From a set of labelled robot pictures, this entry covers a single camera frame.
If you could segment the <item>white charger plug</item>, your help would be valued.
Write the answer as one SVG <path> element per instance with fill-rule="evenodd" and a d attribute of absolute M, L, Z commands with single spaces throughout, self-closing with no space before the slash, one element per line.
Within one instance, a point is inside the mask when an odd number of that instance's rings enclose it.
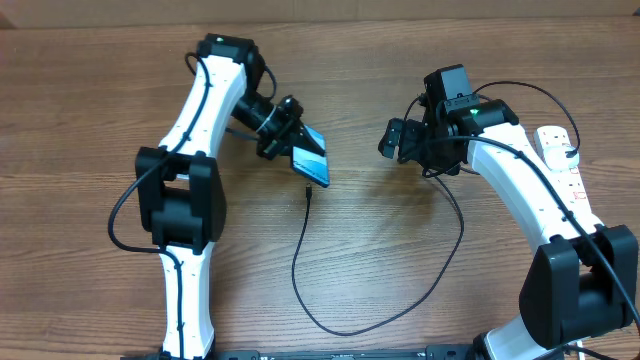
<path fill-rule="evenodd" d="M 543 161 L 554 172 L 576 168 L 580 162 L 579 153 L 567 145 L 548 146 L 542 150 Z"/>

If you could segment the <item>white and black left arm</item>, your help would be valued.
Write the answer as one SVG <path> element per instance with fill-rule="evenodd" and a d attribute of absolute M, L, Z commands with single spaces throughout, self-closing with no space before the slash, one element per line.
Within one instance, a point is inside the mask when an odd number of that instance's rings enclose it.
<path fill-rule="evenodd" d="M 271 71 L 251 39 L 208 34 L 186 54 L 197 64 L 194 82 L 173 127 L 155 148 L 142 147 L 135 181 L 117 200 L 107 223 L 138 195 L 141 224 L 160 257 L 166 291 L 166 332 L 156 359 L 211 359 L 210 264 L 227 215 L 218 155 L 230 119 L 256 134 L 256 153 L 287 156 L 291 168 L 314 183 L 330 184 L 326 141 L 305 125 L 293 96 L 279 103 L 259 93 Z"/>

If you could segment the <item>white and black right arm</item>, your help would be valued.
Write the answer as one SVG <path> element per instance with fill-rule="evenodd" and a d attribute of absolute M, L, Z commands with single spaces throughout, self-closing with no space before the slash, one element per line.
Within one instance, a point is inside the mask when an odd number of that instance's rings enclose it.
<path fill-rule="evenodd" d="M 568 194 L 560 172 L 578 150 L 559 145 L 540 156 L 511 108 L 480 100 L 463 65 L 427 75 L 416 101 L 420 121 L 389 121 L 379 152 L 415 161 L 426 178 L 457 175 L 468 164 L 494 189 L 528 240 L 533 260 L 518 315 L 478 335 L 468 359 L 558 359 L 576 341 L 639 322 L 635 305 L 638 241 L 625 225 L 604 225 Z"/>

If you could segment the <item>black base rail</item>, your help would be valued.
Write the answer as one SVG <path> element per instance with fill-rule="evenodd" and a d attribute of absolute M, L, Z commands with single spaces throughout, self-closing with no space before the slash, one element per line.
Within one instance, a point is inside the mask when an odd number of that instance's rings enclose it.
<path fill-rule="evenodd" d="M 212 352 L 204 360 L 465 360 L 468 344 L 428 345 L 422 349 L 335 350 L 259 352 L 236 350 Z"/>

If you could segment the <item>Galaxy smartphone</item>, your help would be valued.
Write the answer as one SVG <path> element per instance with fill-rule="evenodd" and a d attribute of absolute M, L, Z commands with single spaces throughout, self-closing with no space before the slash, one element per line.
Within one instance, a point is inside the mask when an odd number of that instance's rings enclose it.
<path fill-rule="evenodd" d="M 292 169 L 321 187 L 330 185 L 327 153 L 319 155 L 302 145 L 294 145 L 291 155 Z"/>

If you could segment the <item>white power strip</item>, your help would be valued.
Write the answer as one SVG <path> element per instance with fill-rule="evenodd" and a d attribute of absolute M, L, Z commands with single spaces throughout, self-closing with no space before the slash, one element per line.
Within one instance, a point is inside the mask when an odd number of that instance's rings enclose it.
<path fill-rule="evenodd" d="M 542 126 L 534 132 L 535 153 L 548 172 L 548 179 L 562 198 L 567 208 L 582 221 L 592 217 L 595 223 L 601 220 L 592 212 L 587 192 L 578 165 L 580 156 L 568 157 L 574 150 L 567 130 L 560 126 Z"/>

